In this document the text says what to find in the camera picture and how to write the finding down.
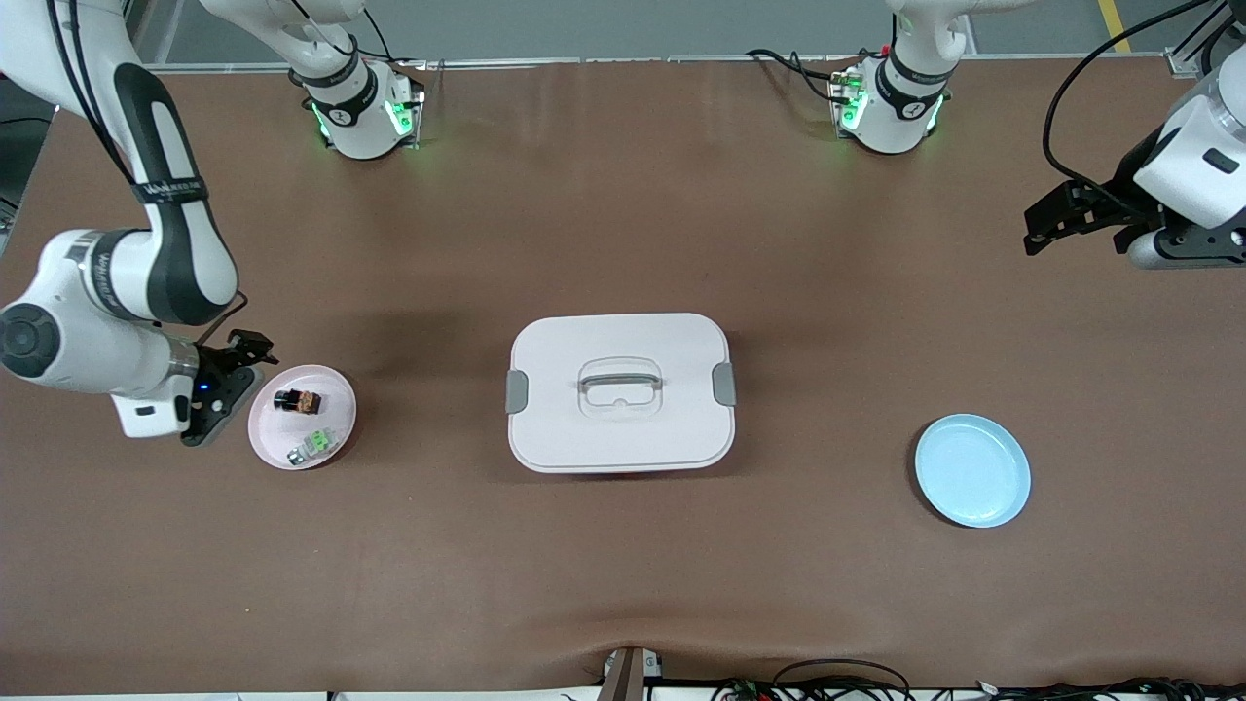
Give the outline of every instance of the gray side clip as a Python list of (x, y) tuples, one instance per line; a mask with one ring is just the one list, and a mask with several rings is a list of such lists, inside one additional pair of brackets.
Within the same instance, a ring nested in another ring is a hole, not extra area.
[(523, 371), (506, 374), (506, 413), (518, 415), (528, 408), (528, 376)]
[(714, 386), (714, 401), (724, 407), (735, 407), (735, 374), (731, 364), (719, 364), (710, 372)]

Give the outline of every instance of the transparent handle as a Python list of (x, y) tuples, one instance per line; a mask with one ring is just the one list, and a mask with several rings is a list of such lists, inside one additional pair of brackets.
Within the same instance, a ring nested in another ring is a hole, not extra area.
[(589, 387), (601, 387), (606, 385), (648, 385), (657, 388), (662, 385), (662, 379), (649, 374), (611, 374), (588, 376), (579, 381), (579, 388), (586, 391)]

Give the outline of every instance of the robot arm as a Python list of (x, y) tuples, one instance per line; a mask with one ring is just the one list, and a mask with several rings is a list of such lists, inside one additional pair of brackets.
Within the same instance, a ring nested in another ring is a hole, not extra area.
[(321, 133), (344, 156), (376, 158), (419, 138), (424, 86), (365, 61), (340, 26), (364, 11), (364, 0), (199, 1), (290, 64), (292, 80), (312, 96)]
[(80, 116), (98, 115), (150, 218), (148, 229), (54, 237), (30, 286), (0, 313), (0, 361), (36, 385), (110, 395), (126, 436), (199, 443), (253, 385), (242, 371), (269, 360), (272, 344), (243, 332), (214, 350), (151, 322), (207, 322), (238, 285), (177, 108), (140, 66), (121, 0), (0, 0), (0, 71)]
[(1101, 187), (1115, 199), (1068, 181), (1027, 209), (1025, 252), (1123, 225), (1116, 252), (1140, 268), (1246, 263), (1246, 47), (1177, 101)]
[(896, 37), (886, 56), (870, 56), (836, 88), (840, 131), (880, 153), (910, 151), (933, 128), (943, 88), (964, 55), (962, 15), (1002, 12), (1035, 0), (886, 0)]
[[(87, 78), (108, 133), (133, 171), (147, 230), (101, 232), (90, 253), (92, 298), (123, 319), (198, 325), (233, 299), (238, 274), (208, 208), (177, 107), (141, 67), (120, 0), (78, 0)], [(54, 4), (61, 40), (74, 54), (70, 4)], [(83, 116), (44, 0), (0, 0), (0, 67), (35, 95)], [(76, 62), (71, 70), (81, 83)]]

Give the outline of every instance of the brown tablecloth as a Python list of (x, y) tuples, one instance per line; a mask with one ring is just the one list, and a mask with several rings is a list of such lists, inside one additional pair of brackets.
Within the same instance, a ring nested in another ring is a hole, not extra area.
[[(0, 377), (0, 692), (574, 685), (623, 644), (685, 676), (825, 655), (918, 685), (1246, 676), (1246, 276), (1135, 270), (1106, 233), (1023, 254), (1070, 66), (964, 64), (897, 157), (746, 64), (425, 73), (422, 148), (375, 162), (321, 148), (284, 76), (168, 77), (252, 299), (231, 325), (350, 376), (358, 442), (283, 473), (244, 417), (203, 451), (127, 441), (107, 398)], [(1105, 177), (1190, 85), (1100, 61), (1057, 148)], [(143, 220), (62, 115), (2, 299), (51, 234)], [(730, 454), (520, 467), (516, 332), (644, 310), (728, 331)], [(915, 440), (954, 412), (1029, 456), (1003, 528), (915, 492)]]

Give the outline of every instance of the pink plate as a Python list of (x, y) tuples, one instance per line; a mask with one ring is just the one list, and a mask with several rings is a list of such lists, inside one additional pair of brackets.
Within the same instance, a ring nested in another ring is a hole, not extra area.
[[(321, 397), (319, 415), (283, 412), (273, 407), (273, 396), (283, 390), (315, 392)], [(329, 430), (336, 445), (325, 454), (292, 466), (287, 458), (314, 431)], [(282, 471), (307, 471), (323, 464), (341, 449), (355, 428), (355, 391), (333, 369), (299, 366), (274, 377), (255, 395), (247, 421), (250, 447), (262, 461)]]

